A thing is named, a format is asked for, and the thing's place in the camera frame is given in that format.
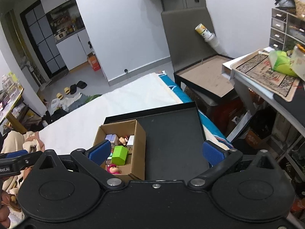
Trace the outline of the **person's hand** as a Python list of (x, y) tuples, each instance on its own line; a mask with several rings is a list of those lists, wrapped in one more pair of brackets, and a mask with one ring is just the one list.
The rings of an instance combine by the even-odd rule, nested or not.
[(0, 221), (1, 226), (3, 228), (9, 228), (10, 227), (10, 219), (9, 214), (10, 210), (8, 208), (8, 205), (10, 205), (11, 202), (11, 196), (6, 191), (1, 192), (1, 210), (0, 210)]

